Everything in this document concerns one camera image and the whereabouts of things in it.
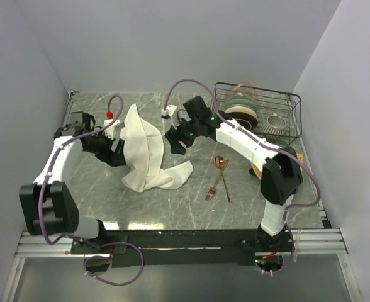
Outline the white cloth napkin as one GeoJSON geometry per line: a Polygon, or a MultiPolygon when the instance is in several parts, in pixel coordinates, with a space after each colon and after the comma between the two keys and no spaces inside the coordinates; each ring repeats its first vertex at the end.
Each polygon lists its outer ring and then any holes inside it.
{"type": "Polygon", "coordinates": [[[188,180],[194,170],[190,161],[162,168],[162,134],[140,117],[135,104],[129,107],[124,125],[120,138],[124,141],[123,154],[130,169],[122,178],[126,187],[139,193],[155,187],[178,189],[188,180]]]}

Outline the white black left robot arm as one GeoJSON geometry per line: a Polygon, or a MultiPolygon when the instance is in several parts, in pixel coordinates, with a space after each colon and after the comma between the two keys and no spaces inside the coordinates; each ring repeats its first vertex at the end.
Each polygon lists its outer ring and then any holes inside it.
{"type": "Polygon", "coordinates": [[[69,191],[74,167],[84,152],[93,154],[111,167],[126,164],[124,141],[116,138],[118,118],[108,113],[103,127],[93,115],[74,112],[70,121],[54,133],[53,149],[45,167],[32,184],[21,186],[19,198],[30,235],[41,235],[53,244],[51,235],[85,240],[95,253],[108,247],[108,236],[101,220],[80,215],[69,191]]]}

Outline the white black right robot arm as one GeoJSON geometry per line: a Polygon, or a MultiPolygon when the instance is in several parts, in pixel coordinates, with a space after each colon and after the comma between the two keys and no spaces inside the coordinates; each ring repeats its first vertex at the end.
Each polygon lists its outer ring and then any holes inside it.
{"type": "Polygon", "coordinates": [[[274,250],[285,231],[286,208],[303,182],[296,152],[252,134],[228,113],[212,111],[200,96],[186,101],[184,109],[187,119],[178,117],[176,106],[165,105],[161,111],[172,124],[165,133],[171,153],[183,155],[196,137],[208,137],[245,157],[261,181],[260,192],[266,200],[257,239],[264,250],[274,250]]]}

